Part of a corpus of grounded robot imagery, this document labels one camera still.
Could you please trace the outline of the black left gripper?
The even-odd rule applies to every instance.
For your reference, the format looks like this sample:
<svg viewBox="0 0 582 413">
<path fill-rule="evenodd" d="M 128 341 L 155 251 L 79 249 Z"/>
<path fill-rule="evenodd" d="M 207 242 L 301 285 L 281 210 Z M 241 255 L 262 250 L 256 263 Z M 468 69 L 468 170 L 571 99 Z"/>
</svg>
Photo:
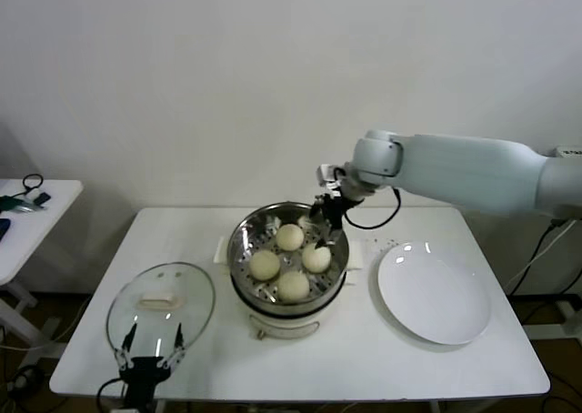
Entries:
<svg viewBox="0 0 582 413">
<path fill-rule="evenodd" d="M 154 405 L 156 386 L 170 378 L 170 367 L 176 367 L 185 356 L 182 324 L 178 324 L 172 348 L 164 358 L 135 357 L 129 364 L 129 353 L 136 329 L 135 322 L 125 335 L 121 347 L 115 349 L 115 360 L 120 368 L 120 378 L 127 385 L 124 407 L 151 408 Z"/>
</svg>

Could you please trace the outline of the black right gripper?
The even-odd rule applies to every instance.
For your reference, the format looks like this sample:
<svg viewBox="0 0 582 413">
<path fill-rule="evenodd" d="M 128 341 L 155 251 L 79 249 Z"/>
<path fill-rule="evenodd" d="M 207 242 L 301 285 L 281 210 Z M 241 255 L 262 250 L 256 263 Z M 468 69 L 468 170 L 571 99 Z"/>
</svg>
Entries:
<svg viewBox="0 0 582 413">
<path fill-rule="evenodd" d="M 314 217 L 321 210 L 322 217 L 329 229 L 322 232 L 316 241 L 316 248 L 334 246 L 342 236 L 343 216 L 351 208 L 351 201 L 343 196 L 324 194 L 315 196 L 310 207 L 310 216 Z"/>
</svg>

